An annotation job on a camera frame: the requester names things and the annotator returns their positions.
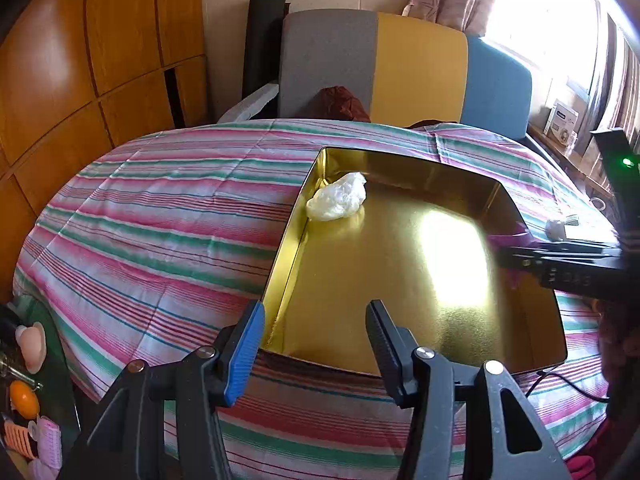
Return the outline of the gold tin box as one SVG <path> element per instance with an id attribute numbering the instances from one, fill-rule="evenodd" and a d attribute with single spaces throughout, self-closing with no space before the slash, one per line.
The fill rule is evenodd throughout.
<path id="1" fill-rule="evenodd" d="M 306 203 L 350 172 L 367 179 L 356 214 L 312 221 Z M 376 374 L 367 304 L 381 300 L 425 347 L 513 373 L 565 361 L 555 294 L 524 274 L 510 289 L 488 242 L 524 220 L 494 179 L 425 159 L 322 148 L 282 236 L 262 302 L 267 351 Z"/>

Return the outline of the white plastic bag bundle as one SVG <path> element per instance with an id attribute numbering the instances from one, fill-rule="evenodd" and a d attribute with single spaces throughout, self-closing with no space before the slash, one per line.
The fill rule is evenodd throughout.
<path id="1" fill-rule="evenodd" d="M 312 221 L 348 218 L 366 200 L 367 179 L 361 172 L 350 172 L 332 184 L 319 188 L 306 203 L 307 217 Z"/>

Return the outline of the small green white box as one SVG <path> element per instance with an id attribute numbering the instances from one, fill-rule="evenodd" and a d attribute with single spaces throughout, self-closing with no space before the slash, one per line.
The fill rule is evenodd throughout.
<path id="1" fill-rule="evenodd" d="M 544 232 L 548 240 L 552 242 L 562 242 L 567 239 L 566 229 L 568 227 L 579 226 L 577 214 L 569 214 L 562 219 L 550 219 L 544 226 Z"/>

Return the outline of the purple foil packet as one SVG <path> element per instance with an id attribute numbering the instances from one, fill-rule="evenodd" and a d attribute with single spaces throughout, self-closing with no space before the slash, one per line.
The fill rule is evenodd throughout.
<path id="1" fill-rule="evenodd" d="M 498 267 L 502 270 L 510 289 L 518 289 L 522 276 L 532 270 L 529 249 L 538 247 L 538 240 L 529 232 L 489 235 L 488 242 Z"/>

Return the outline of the pink hair roller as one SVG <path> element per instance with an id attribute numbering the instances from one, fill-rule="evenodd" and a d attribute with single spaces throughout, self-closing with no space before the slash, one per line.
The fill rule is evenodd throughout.
<path id="1" fill-rule="evenodd" d="M 63 466 L 62 431 L 60 426 L 47 417 L 36 421 L 36 437 L 39 459 L 51 469 Z"/>

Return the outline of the green glass side table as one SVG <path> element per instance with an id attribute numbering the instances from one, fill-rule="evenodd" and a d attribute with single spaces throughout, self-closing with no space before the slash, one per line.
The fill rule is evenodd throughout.
<path id="1" fill-rule="evenodd" d="M 47 356 L 37 374 L 29 374 L 15 330 L 40 322 L 46 331 Z M 14 410 L 9 395 L 15 379 L 26 382 L 38 398 L 40 413 L 24 419 Z M 49 310 L 37 298 L 17 296 L 1 306 L 1 477 L 3 479 L 57 479 L 60 470 L 49 468 L 38 457 L 36 421 L 53 420 L 62 431 L 63 462 L 80 431 L 70 370 L 62 342 Z"/>

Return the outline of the orange fruit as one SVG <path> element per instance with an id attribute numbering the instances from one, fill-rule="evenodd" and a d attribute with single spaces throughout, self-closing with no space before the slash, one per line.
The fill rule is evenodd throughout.
<path id="1" fill-rule="evenodd" d="M 40 413 L 35 391 L 21 380 L 15 379 L 9 386 L 10 401 L 15 411 L 24 419 L 34 420 Z"/>

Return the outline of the wooden side shelf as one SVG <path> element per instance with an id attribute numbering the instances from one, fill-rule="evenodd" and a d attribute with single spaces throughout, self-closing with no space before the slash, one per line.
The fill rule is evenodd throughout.
<path id="1" fill-rule="evenodd" d="M 551 155 L 563 171 L 570 177 L 575 185 L 585 193 L 596 194 L 600 198 L 610 200 L 612 192 L 598 183 L 586 170 L 582 169 L 582 158 L 574 153 L 566 154 L 566 148 L 555 140 L 546 136 L 539 128 L 532 124 L 527 125 L 527 134 L 540 144 Z"/>

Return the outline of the pink heart object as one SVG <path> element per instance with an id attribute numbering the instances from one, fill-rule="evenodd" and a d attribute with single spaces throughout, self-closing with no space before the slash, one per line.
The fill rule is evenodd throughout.
<path id="1" fill-rule="evenodd" d="M 46 331 L 40 322 L 32 326 L 20 325 L 15 330 L 15 339 L 21 350 L 26 370 L 37 374 L 47 356 Z"/>

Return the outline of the white box on shelf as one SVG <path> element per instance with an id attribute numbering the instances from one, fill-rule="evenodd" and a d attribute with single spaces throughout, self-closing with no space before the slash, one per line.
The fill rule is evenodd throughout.
<path id="1" fill-rule="evenodd" d="M 579 114 L 574 108 L 561 101 L 555 101 L 544 126 L 544 134 L 557 144 L 567 148 L 575 137 L 578 117 Z"/>

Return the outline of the striped bed sheet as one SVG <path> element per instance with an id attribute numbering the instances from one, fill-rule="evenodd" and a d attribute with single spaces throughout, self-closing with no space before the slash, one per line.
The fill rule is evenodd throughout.
<path id="1" fill-rule="evenodd" d="M 265 287 L 298 190 L 325 146 L 372 148 L 502 183 L 536 235 L 576 214 L 611 223 L 559 169 L 503 136 L 273 119 L 152 133 L 115 148 L 44 207 L 14 273 L 51 311 L 73 381 L 99 400 L 131 360 L 177 361 L 212 341 Z M 391 479 L 410 415 L 378 379 L 262 356 L 220 416 L 239 479 Z"/>

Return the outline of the grey yellow blue headboard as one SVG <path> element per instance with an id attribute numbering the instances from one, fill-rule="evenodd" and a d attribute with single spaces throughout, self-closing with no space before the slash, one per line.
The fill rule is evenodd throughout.
<path id="1" fill-rule="evenodd" d="M 281 117 L 317 118 L 320 92 L 344 87 L 371 122 L 409 127 L 458 122 L 521 141 L 532 75 L 512 56 L 464 32 L 382 12 L 318 9 L 283 24 Z"/>

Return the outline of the wooden wardrobe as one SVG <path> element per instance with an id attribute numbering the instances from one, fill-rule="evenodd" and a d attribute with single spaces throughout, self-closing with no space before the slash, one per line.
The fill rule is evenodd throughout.
<path id="1" fill-rule="evenodd" d="M 1 45 L 1 296 L 38 214 L 79 170 L 207 122 L 202 0 L 32 0 Z"/>

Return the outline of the black rolled mat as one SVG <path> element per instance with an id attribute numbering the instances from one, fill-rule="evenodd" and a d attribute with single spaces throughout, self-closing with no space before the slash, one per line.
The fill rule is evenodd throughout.
<path id="1" fill-rule="evenodd" d="M 282 29 L 286 14 L 286 0 L 248 2 L 242 98 L 262 88 L 264 84 L 278 81 Z"/>

